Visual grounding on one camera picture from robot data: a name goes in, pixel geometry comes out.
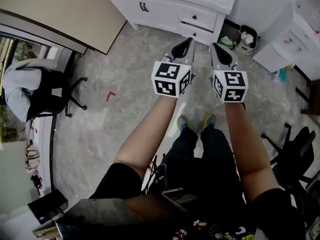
drawer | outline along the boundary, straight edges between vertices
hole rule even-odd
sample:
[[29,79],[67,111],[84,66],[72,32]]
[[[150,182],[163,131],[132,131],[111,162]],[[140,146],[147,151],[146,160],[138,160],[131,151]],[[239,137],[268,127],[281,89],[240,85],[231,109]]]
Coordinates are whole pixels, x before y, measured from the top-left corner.
[[176,4],[180,22],[187,22],[201,28],[213,31],[217,14],[182,4]]
[[213,34],[201,28],[180,23],[180,33],[183,37],[193,38],[199,43],[209,46],[211,44]]

white cube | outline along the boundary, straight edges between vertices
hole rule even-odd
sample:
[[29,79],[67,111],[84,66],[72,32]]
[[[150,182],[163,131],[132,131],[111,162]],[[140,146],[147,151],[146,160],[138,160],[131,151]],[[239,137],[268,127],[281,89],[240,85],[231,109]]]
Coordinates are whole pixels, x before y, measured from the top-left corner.
[[249,88],[247,72],[214,70],[212,87],[223,103],[241,103]]
[[151,76],[154,92],[178,98],[191,82],[191,69],[190,65],[156,61]]

red tape marker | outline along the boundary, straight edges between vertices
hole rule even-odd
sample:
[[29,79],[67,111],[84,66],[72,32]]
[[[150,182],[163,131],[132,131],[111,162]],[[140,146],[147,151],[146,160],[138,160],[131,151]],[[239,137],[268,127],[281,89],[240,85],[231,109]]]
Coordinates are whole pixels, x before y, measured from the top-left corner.
[[109,101],[111,95],[116,96],[116,94],[115,94],[114,92],[109,91],[109,94],[108,94],[108,96],[106,97],[106,102]]

gray jacket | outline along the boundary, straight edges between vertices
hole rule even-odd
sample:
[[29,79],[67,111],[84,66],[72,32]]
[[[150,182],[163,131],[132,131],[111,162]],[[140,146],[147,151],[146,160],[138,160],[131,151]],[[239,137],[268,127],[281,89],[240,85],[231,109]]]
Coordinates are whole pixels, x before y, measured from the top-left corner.
[[41,82],[41,70],[33,67],[55,69],[57,62],[47,58],[22,60],[8,67],[3,77],[5,101],[16,117],[24,123],[30,107],[28,95],[32,95]]

black shirt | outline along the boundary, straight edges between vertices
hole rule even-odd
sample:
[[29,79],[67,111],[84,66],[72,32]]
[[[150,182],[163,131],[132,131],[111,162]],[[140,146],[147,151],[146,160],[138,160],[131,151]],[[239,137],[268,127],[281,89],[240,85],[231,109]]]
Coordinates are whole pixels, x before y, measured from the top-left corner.
[[[215,174],[221,174],[218,178],[219,183],[210,182],[212,178],[208,175],[212,175],[213,172],[203,164],[201,170],[190,171],[189,168],[188,176],[184,175],[193,187],[199,182],[196,192],[201,192],[203,201],[199,208],[191,213],[190,220],[186,221],[183,227],[177,227],[172,240],[253,240],[257,227],[270,240],[305,239],[303,220],[297,209],[291,205],[288,193],[279,188],[271,189],[260,194],[252,203],[245,204],[242,192],[228,185],[228,175],[223,175],[223,170],[216,171]],[[90,198],[128,199],[139,196],[141,188],[142,180],[131,167],[115,163],[110,166]]]

